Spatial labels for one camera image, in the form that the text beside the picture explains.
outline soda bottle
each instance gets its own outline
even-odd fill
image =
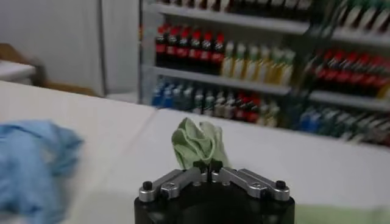
[[[206,116],[212,116],[214,112],[214,103],[215,103],[215,97],[211,90],[207,92],[206,99],[205,99],[205,109],[204,109],[204,115]]]
[[[248,109],[249,109],[249,114],[247,117],[247,121],[253,124],[256,124],[259,118],[259,104],[260,104],[260,99],[257,97],[252,98],[252,100],[249,101],[248,103]]]
[[[195,113],[195,114],[202,114],[203,99],[204,99],[203,90],[202,89],[198,89],[196,91],[195,98],[194,98],[193,113]]]
[[[166,48],[167,67],[175,68],[177,66],[177,45],[179,43],[179,29],[180,27],[174,27],[168,36],[168,46]]]
[[[206,32],[201,44],[200,69],[204,73],[210,73],[212,38],[211,32]]]
[[[190,55],[189,55],[189,65],[190,70],[198,71],[200,66],[200,55],[202,53],[200,49],[200,35],[201,32],[199,29],[195,30],[193,33],[191,42],[190,42]]]
[[[156,37],[156,65],[164,67],[166,58],[165,26],[158,28]]]
[[[232,92],[230,92],[227,96],[226,104],[225,104],[225,113],[224,113],[224,118],[226,119],[233,119],[235,110],[236,110],[236,105],[235,105],[235,97]]]
[[[372,26],[372,30],[379,32],[387,32],[390,25],[390,1],[384,3],[381,13]]]
[[[215,75],[219,74],[222,62],[224,61],[224,40],[223,33],[219,33],[213,45],[213,53],[211,55],[211,71],[212,74]]]
[[[245,79],[248,81],[256,81],[258,75],[258,48],[256,46],[251,46],[249,48],[249,61],[246,68]]]
[[[225,113],[225,97],[224,97],[224,92],[220,91],[215,101],[214,117],[224,117],[224,113]]]
[[[188,55],[190,53],[190,32],[191,28],[183,29],[180,41],[177,46],[177,65],[179,68],[188,69]]]
[[[311,18],[313,0],[299,0],[297,5],[297,19],[308,21]]]
[[[221,76],[230,78],[234,68],[234,43],[229,41],[225,49],[225,58],[222,64]]]

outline plastic bottle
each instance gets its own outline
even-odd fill
[[[214,112],[214,103],[215,103],[215,97],[211,90],[207,92],[206,99],[205,99],[205,108],[204,108],[204,115],[206,116],[212,116]]]
[[[269,67],[271,65],[271,59],[270,59],[271,51],[268,47],[262,46],[260,51],[260,61],[258,64],[258,77],[257,80],[260,83],[266,82],[266,76],[268,74]]]
[[[215,117],[223,117],[225,113],[225,97],[224,92],[218,92],[217,99],[215,101],[214,106],[214,116]]]
[[[218,75],[221,70],[222,62],[224,61],[224,50],[225,50],[224,41],[225,41],[224,34],[219,33],[217,35],[216,41],[213,44],[213,53],[211,55],[212,74]]]
[[[222,69],[221,69],[221,75],[224,77],[230,78],[233,73],[233,68],[234,68],[234,42],[229,41],[226,44],[226,49],[225,49],[225,58],[222,63]]]
[[[282,73],[279,78],[278,84],[281,86],[288,86],[291,81],[291,76],[293,75],[294,71],[294,58],[295,58],[295,52],[291,50],[287,50],[285,52],[285,58],[284,58],[284,66],[282,67]]]
[[[351,28],[354,24],[360,22],[361,16],[363,15],[363,0],[354,0],[351,2],[351,10],[348,13],[344,27]]]
[[[245,79],[248,81],[256,81],[258,75],[259,60],[258,60],[258,48],[251,46],[249,48],[249,61],[247,63]]]
[[[284,66],[282,57],[283,52],[280,49],[274,48],[272,50],[272,63],[266,75],[266,83],[278,84],[278,78],[281,76]]]
[[[245,68],[245,53],[246,47],[244,44],[240,43],[237,47],[237,55],[234,62],[233,67],[233,78],[234,79],[242,79],[244,75]]]
[[[193,108],[193,113],[195,114],[202,114],[202,109],[203,109],[203,90],[198,89],[195,94],[194,98],[194,108]]]

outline tabletop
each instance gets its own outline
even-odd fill
[[[373,208],[390,205],[390,152],[329,138],[242,122],[160,110],[126,151],[108,178],[81,202],[67,223],[134,223],[133,201],[142,182],[178,169],[171,135],[185,117],[223,129],[236,169],[285,180],[299,204]]]
[[[1,81],[0,105],[0,122],[51,120],[85,141],[75,176],[63,182],[69,214],[132,148],[155,113],[152,107]]]

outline bottle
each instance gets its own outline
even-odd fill
[[[214,112],[214,103],[215,103],[215,97],[211,90],[207,92],[206,99],[205,99],[205,109],[204,109],[204,115],[206,116],[212,116]]]
[[[188,69],[188,55],[190,53],[190,32],[191,29],[186,27],[180,36],[180,41],[177,45],[177,67]]]
[[[160,26],[158,28],[156,37],[156,65],[164,66],[166,57],[166,39],[165,39],[165,27]]]
[[[188,56],[188,63],[190,70],[192,71],[198,71],[200,66],[200,55],[202,53],[200,50],[200,35],[200,30],[195,30],[190,41],[190,54]]]
[[[271,15],[273,17],[280,17],[280,12],[283,11],[284,0],[271,0]]]
[[[211,39],[213,38],[211,32],[206,32],[201,44],[200,66],[201,72],[210,73],[211,65]]]
[[[182,85],[179,85],[173,90],[173,109],[182,110]]]
[[[269,113],[266,115],[266,126],[267,127],[277,127],[278,126],[278,117],[279,117],[280,108],[275,102],[271,103],[271,108]]]
[[[259,112],[259,117],[257,119],[257,124],[260,126],[265,126],[266,125],[266,115],[268,114],[269,107],[267,103],[262,100],[261,105],[260,105],[260,112]]]
[[[386,2],[386,9],[382,11],[381,15],[378,17],[377,19],[378,21],[378,24],[381,24],[381,26],[379,26],[379,32],[381,33],[385,33],[389,30],[389,27],[390,27],[390,1],[387,1]]]
[[[344,27],[351,28],[354,24],[359,23],[363,15],[363,0],[354,0],[351,2],[351,10],[348,13]]]
[[[247,63],[245,79],[248,81],[255,82],[258,75],[258,48],[256,46],[251,46],[249,48],[249,61]]]
[[[198,89],[195,94],[194,98],[194,108],[193,108],[193,113],[194,114],[202,114],[202,109],[203,109],[203,90]]]
[[[344,10],[341,12],[338,24],[340,26],[344,26],[347,18],[349,17],[349,13],[352,11],[352,9],[355,6],[355,0],[346,0],[347,1],[347,7],[344,8]]]
[[[217,39],[213,44],[213,53],[211,55],[211,70],[212,70],[212,74],[215,75],[219,74],[221,70],[222,62],[224,61],[224,50],[225,50],[224,41],[225,41],[224,34],[219,33],[217,35]]]
[[[260,100],[257,97],[253,97],[248,103],[249,114],[247,121],[249,123],[256,124],[259,119],[259,104]]]
[[[354,22],[352,23],[352,27],[354,29],[359,28],[359,25],[362,22],[362,19],[363,19],[363,16],[364,16],[365,12],[369,9],[370,1],[371,0],[362,0],[361,1],[361,10],[360,10],[358,16],[356,17],[356,19],[354,20]]]
[[[164,100],[163,100],[163,108],[172,108],[173,107],[173,98],[172,98],[172,90],[170,88],[166,88],[164,91]]]
[[[225,113],[224,113],[224,118],[226,119],[233,119],[236,106],[235,106],[235,98],[234,94],[230,92],[227,96],[226,104],[225,104]]]
[[[290,84],[291,76],[293,75],[294,71],[294,58],[295,52],[291,50],[287,50],[285,52],[285,62],[284,66],[282,67],[282,74],[278,81],[279,85],[288,86]]]
[[[245,53],[246,47],[244,44],[240,43],[237,47],[237,55],[233,67],[233,78],[242,79],[245,68]]]
[[[193,91],[194,88],[190,85],[183,93],[183,110],[184,111],[192,111],[193,109]]]
[[[268,73],[266,74],[266,83],[277,84],[278,77],[280,77],[280,73],[282,72],[283,62],[282,62],[283,52],[274,48],[272,50],[272,63],[269,67]]]
[[[297,19],[307,21],[311,18],[313,0],[299,0],[297,5]]]
[[[271,51],[267,46],[261,47],[261,58],[258,65],[258,78],[257,80],[260,83],[266,82],[266,76],[268,74],[269,67],[271,65],[271,59],[270,59]]]
[[[297,15],[297,7],[299,0],[286,0],[285,1],[285,9],[284,9],[284,17],[293,19]]]
[[[179,29],[180,27],[174,27],[168,36],[168,46],[166,48],[166,59],[168,61],[167,67],[175,68],[177,66],[177,45],[179,43]]]
[[[215,12],[221,11],[221,0],[215,0],[214,4],[212,5],[211,9]]]
[[[367,3],[367,10],[361,18],[359,28],[371,30],[372,25],[374,25],[375,20],[381,11],[381,1],[380,0],[370,0]]]
[[[234,53],[234,43],[232,41],[229,41],[226,44],[225,58],[222,63],[222,69],[221,69],[221,76],[223,77],[230,78],[232,76],[233,68],[234,68],[233,53]]]
[[[225,97],[224,92],[218,92],[214,106],[214,117],[224,117],[225,113]]]

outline shelf rack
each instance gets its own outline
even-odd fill
[[[200,81],[205,83],[214,83],[217,85],[235,87],[240,89],[247,89],[252,91],[258,91],[261,93],[269,93],[275,95],[288,94],[291,88],[265,85],[260,83],[245,82],[241,80],[227,79],[223,77],[201,74],[196,72],[181,71],[176,69],[159,68],[154,66],[154,37],[155,30],[157,30],[157,23],[153,21],[152,16],[164,15],[179,16],[185,18],[195,18],[205,21],[212,21],[217,23],[233,24],[244,27],[252,27],[254,29],[271,30],[274,32],[281,32],[286,34],[303,35],[305,34],[310,25],[308,23],[302,23],[297,21],[290,21],[285,19],[275,18],[259,18],[255,16],[237,15],[226,12],[214,12],[211,10],[201,9],[189,9],[187,7],[178,7],[175,5],[164,5],[161,3],[155,3],[154,0],[146,0],[143,4],[143,10],[148,13],[148,16],[144,17],[145,27],[151,25],[154,30],[145,30],[146,41],[144,44],[148,51],[144,54],[143,73],[150,74],[151,77],[145,79],[148,82],[147,85],[143,85],[146,91],[150,91],[155,85],[158,75],[164,75],[168,77],[175,77],[187,80]],[[390,34],[385,33],[378,35],[373,32],[363,32],[360,30],[350,30],[337,28],[331,38],[336,41],[345,41],[356,44],[365,44],[368,46],[378,47],[390,47]],[[368,97],[359,97],[339,93],[331,93],[326,91],[314,91],[310,97],[310,100],[315,102],[331,103],[335,105],[343,105],[354,108],[361,108],[364,110],[372,111],[390,111],[390,102],[385,100],[371,99]]]

